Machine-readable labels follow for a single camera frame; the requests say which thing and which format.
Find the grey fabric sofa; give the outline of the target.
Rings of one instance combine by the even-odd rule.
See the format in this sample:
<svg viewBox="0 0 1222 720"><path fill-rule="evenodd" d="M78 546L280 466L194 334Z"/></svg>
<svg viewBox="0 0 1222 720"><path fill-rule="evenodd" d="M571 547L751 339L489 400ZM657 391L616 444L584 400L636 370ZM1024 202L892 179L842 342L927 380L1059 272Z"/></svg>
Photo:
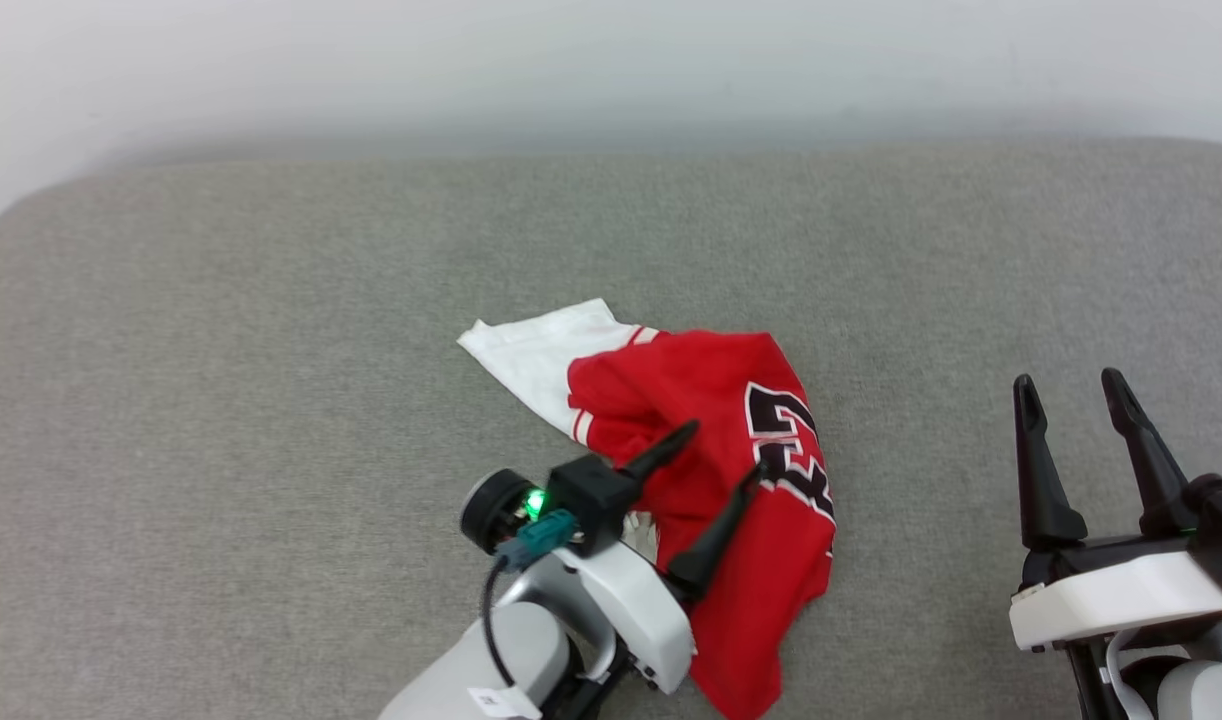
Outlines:
<svg viewBox="0 0 1222 720"><path fill-rule="evenodd" d="M475 616L470 487L578 447L457 346L770 332L838 505L767 720L1078 720L1018 652L1012 381L1094 535L1121 369L1222 474L1222 145L211 164L0 218L0 720L374 720Z"/></svg>

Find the red and white basketball jersey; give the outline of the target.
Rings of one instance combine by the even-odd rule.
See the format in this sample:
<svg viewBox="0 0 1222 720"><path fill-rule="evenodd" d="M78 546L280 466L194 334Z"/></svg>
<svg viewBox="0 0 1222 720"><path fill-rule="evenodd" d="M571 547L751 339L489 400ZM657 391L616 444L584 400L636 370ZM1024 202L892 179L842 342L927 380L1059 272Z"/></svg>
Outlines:
<svg viewBox="0 0 1222 720"><path fill-rule="evenodd" d="M752 510L690 615L690 676L726 720L761 720L783 689L780 645L829 588L838 524L807 391L767 332L665 332L589 299L532 319L477 321L459 345L576 443L626 465L687 421L698 432L646 482L631 543L657 568L716 520L738 487Z"/></svg>

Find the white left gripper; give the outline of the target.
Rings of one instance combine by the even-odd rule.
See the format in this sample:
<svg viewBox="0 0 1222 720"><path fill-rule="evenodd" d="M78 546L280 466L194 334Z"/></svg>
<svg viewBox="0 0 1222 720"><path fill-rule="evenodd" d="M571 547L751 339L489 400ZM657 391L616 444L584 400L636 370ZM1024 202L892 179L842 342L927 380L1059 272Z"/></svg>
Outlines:
<svg viewBox="0 0 1222 720"><path fill-rule="evenodd" d="M620 474L639 488L646 487L657 469L666 468L686 450L699 427L699 421L687 421L621 465ZM576 570L576 578L613 634L624 642L639 674L665 694L679 689L695 656L692 625L679 601L701 601L706 597L727 546L766 476L766 462L756 462L706 529L684 551L676 553L668 562L668 588L656 566L623 542L602 546L588 557L573 550L558 551L562 564Z"/></svg>

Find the white paper label tag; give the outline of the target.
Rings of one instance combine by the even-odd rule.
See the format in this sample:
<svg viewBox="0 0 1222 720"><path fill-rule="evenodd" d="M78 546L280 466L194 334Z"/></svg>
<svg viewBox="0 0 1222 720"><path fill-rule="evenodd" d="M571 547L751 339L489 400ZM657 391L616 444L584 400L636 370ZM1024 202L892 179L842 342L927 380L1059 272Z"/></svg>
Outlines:
<svg viewBox="0 0 1222 720"><path fill-rule="evenodd" d="M503 689L466 688L483 716L492 720L543 720L541 708L518 685Z"/></svg>

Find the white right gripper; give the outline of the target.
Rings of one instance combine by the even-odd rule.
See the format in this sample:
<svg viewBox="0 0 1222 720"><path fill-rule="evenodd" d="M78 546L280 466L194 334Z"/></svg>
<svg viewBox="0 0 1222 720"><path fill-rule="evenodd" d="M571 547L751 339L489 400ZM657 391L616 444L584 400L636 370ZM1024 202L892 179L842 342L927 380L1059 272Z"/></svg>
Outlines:
<svg viewBox="0 0 1222 720"><path fill-rule="evenodd" d="M1086 539L1046 441L1047 414L1033 377L1014 379L1014 425L1022 544L1022 584L1009 623L1022 650L1051 650L1100 634L1222 616L1222 587L1190 553L1198 518L1187 507L1187 476L1121 370L1101 370L1111 424L1124 439L1136 478L1147 538Z"/></svg>

